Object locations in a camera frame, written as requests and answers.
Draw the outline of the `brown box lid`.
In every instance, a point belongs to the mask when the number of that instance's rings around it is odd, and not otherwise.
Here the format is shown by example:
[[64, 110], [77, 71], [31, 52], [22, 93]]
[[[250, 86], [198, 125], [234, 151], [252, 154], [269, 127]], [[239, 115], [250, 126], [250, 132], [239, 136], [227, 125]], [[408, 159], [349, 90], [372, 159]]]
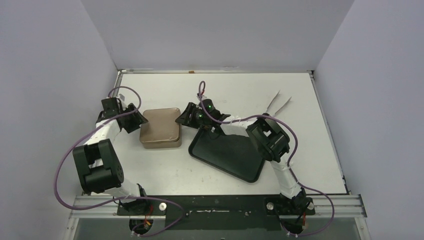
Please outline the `brown box lid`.
[[181, 125], [175, 122], [181, 115], [179, 108], [148, 109], [142, 115], [148, 123], [141, 125], [139, 141], [175, 141], [181, 138]]

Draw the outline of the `metal tongs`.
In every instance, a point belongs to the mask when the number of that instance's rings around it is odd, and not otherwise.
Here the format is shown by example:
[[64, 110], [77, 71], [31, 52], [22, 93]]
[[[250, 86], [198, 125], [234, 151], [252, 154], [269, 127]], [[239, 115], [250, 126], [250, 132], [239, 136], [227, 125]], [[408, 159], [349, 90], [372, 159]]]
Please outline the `metal tongs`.
[[282, 93], [281, 90], [278, 90], [266, 107], [265, 113], [272, 117], [276, 117], [287, 107], [291, 100], [291, 95], [288, 96]]

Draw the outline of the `gold chocolate box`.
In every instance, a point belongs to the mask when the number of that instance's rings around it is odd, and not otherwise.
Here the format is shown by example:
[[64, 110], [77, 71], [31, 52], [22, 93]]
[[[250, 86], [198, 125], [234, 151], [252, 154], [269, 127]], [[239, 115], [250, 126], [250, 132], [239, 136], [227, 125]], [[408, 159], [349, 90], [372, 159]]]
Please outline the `gold chocolate box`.
[[182, 140], [180, 138], [177, 140], [161, 140], [161, 141], [140, 139], [140, 142], [145, 149], [179, 148], [182, 145]]

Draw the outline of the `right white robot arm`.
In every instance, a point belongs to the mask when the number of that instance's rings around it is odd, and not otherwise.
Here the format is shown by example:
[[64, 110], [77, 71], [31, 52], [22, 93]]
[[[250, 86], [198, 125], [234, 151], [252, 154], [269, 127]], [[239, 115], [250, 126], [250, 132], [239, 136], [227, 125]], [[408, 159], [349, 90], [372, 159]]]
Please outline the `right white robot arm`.
[[198, 104], [189, 102], [175, 122], [193, 129], [209, 130], [219, 136], [248, 138], [259, 156], [273, 167], [284, 211], [299, 215], [315, 212], [313, 200], [307, 196], [306, 188], [299, 183], [291, 167], [295, 152], [290, 147], [290, 136], [273, 116], [263, 113], [242, 118], [224, 114], [206, 98]]

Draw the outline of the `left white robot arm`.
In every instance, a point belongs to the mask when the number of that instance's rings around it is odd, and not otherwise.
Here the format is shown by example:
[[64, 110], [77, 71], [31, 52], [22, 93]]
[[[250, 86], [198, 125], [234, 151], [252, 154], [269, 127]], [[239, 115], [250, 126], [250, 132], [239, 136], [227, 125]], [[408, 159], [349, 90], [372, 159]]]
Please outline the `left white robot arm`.
[[101, 104], [97, 130], [72, 150], [80, 185], [85, 194], [108, 194], [118, 199], [120, 209], [128, 214], [145, 215], [151, 203], [140, 184], [125, 179], [113, 142], [122, 130], [132, 133], [148, 120], [133, 103], [125, 104], [118, 97], [103, 99]]

